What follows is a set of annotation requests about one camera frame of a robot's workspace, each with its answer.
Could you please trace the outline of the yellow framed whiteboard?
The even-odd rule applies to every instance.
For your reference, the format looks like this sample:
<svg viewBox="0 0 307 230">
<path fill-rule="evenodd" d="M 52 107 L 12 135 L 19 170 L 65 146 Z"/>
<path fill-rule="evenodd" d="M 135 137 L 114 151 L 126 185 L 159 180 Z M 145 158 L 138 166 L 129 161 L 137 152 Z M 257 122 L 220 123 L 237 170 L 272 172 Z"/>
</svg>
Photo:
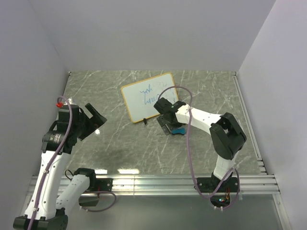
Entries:
<svg viewBox="0 0 307 230">
<path fill-rule="evenodd" d="M 174 85 L 173 75 L 165 73 L 123 86 L 121 93 L 131 122 L 138 123 L 143 119 L 159 115 L 154 104 L 160 95 L 171 103 L 178 101 L 175 88 L 164 91 Z"/>
</svg>

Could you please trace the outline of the blue whiteboard eraser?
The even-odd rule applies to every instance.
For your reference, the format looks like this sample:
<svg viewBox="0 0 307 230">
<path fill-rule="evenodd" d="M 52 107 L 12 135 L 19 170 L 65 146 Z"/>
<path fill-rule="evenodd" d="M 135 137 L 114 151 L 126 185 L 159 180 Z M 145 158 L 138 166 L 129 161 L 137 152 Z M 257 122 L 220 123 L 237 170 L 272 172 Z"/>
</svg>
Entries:
<svg viewBox="0 0 307 230">
<path fill-rule="evenodd" d="M 184 127 L 177 128 L 177 129 L 174 129 L 174 130 L 171 131 L 172 135 L 177 135 L 177 134 L 178 135 L 185 135 L 185 133 L 186 133 L 186 130 L 185 130 Z"/>
</svg>

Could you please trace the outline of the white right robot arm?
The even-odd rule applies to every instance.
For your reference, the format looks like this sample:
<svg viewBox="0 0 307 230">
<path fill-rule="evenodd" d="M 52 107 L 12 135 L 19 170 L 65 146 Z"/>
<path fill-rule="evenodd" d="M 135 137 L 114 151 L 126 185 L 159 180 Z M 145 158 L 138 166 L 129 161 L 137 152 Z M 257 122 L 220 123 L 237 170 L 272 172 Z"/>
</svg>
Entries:
<svg viewBox="0 0 307 230">
<path fill-rule="evenodd" d="M 154 104 L 154 108 L 160 114 L 157 120 L 166 135 L 184 125 L 190 125 L 211 136 L 218 155 L 212 187 L 218 192 L 225 190 L 229 185 L 228 171 L 234 168 L 236 155 L 247 140 L 235 117 L 228 112 L 223 115 L 211 114 L 181 101 L 172 104 L 163 97 Z"/>
</svg>

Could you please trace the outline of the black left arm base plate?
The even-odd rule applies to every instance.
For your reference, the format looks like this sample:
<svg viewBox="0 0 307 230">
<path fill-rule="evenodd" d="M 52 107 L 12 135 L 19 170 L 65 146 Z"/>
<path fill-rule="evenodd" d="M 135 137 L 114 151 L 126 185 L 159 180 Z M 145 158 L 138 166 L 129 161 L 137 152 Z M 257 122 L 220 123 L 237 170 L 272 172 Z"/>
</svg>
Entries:
<svg viewBox="0 0 307 230">
<path fill-rule="evenodd" d="M 90 182 L 89 188 L 86 190 L 89 192 L 98 191 L 112 191 L 113 179 L 112 178 L 98 178 Z"/>
</svg>

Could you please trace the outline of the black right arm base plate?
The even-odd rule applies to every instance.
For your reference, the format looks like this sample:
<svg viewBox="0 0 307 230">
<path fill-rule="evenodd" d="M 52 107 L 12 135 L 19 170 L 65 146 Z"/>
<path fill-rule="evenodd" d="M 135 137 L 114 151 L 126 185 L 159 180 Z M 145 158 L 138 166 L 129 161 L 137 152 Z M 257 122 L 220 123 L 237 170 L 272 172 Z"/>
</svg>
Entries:
<svg viewBox="0 0 307 230">
<path fill-rule="evenodd" d="M 197 178 L 197 185 L 199 190 L 202 193 L 213 193 L 216 189 L 220 180 L 216 177 L 198 177 Z M 220 185 L 217 193 L 235 193 L 238 190 L 238 179 L 236 177 L 227 178 L 222 184 Z"/>
</svg>

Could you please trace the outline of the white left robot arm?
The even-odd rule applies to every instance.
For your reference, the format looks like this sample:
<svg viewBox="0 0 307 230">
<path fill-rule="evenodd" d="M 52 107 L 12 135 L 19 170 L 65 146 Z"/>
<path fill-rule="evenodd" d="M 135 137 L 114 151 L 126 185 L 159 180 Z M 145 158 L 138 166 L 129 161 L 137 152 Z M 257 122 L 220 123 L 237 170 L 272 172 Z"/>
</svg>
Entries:
<svg viewBox="0 0 307 230">
<path fill-rule="evenodd" d="M 24 214 L 16 217 L 15 230 L 64 230 L 68 225 L 68 213 L 79 197 L 97 188 L 93 169 L 77 169 L 64 192 L 59 187 L 73 146 L 102 126 L 107 119 L 90 104 L 88 117 L 78 105 L 58 103 L 58 119 L 42 139 L 41 166 L 32 198 Z"/>
</svg>

